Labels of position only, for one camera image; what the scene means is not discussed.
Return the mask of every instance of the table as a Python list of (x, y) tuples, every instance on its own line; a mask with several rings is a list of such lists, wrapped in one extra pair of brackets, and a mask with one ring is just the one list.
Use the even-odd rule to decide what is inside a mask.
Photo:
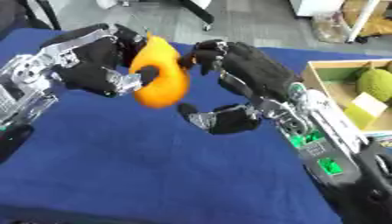
[[(0, 42), (0, 65), (34, 53), (56, 31), (22, 29)], [(173, 43), (181, 52), (189, 45)], [(263, 48), (300, 73), (308, 60), (381, 57)], [(184, 102), (200, 109), (244, 102), (217, 74), (191, 72)], [(0, 216), (33, 221), (173, 224), (333, 224), (292, 148), (264, 121), (253, 132), (210, 136), (175, 107), (144, 108), (131, 95), (69, 91), (35, 122), (32, 138), (0, 165)]]

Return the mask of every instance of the yellow sponge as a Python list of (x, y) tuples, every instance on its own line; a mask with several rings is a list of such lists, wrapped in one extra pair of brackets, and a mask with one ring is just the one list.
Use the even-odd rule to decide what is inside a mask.
[(345, 114), (360, 130), (364, 130), (380, 117), (387, 107), (370, 94), (362, 93), (348, 105)]

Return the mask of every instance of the green fruit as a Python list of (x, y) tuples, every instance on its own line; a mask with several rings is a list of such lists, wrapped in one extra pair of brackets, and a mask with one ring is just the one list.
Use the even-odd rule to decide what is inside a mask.
[(386, 102), (392, 97), (392, 73), (371, 68), (357, 81), (358, 94), (366, 92), (375, 99)]

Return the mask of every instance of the orange fruit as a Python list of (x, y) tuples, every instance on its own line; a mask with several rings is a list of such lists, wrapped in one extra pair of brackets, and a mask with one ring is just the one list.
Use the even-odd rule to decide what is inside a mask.
[(165, 39), (150, 36), (147, 45), (137, 54), (131, 66), (134, 74), (142, 67), (153, 66), (159, 70), (158, 77), (146, 87), (134, 93), (138, 102), (149, 108), (161, 109), (181, 100), (189, 88), (186, 70), (178, 64), (180, 57)]

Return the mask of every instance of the black glove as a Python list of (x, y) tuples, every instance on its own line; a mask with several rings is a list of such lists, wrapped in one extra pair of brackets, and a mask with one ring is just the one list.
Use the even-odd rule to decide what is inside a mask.
[[(73, 49), (80, 63), (70, 68), (60, 65), (53, 68), (68, 88), (80, 88), (107, 97), (117, 95), (116, 86), (109, 81), (108, 77), (110, 73), (115, 73), (118, 63), (126, 63), (129, 66), (133, 60), (132, 57), (136, 56), (137, 50), (132, 48), (130, 39), (134, 38), (137, 33), (119, 24), (116, 26), (116, 38), (100, 38), (93, 43)], [(63, 43), (108, 28), (107, 24), (96, 24), (70, 31), (46, 41), (41, 47)], [(148, 85), (158, 76), (158, 70), (153, 66), (144, 67), (138, 73), (141, 74), (142, 86)]]
[(213, 135), (255, 130), (262, 123), (251, 105), (233, 104), (216, 108), (213, 112), (200, 113), (192, 104), (181, 103), (178, 112), (187, 122)]
[[(198, 63), (205, 75), (217, 68), (215, 64), (219, 57), (222, 58), (220, 68), (244, 82), (254, 95), (286, 102), (289, 85), (301, 81), (292, 71), (270, 59), (265, 53), (242, 42), (215, 39), (198, 43), (180, 59), (179, 64), (190, 68)], [(235, 94), (241, 94), (224, 81), (220, 81), (220, 85)]]

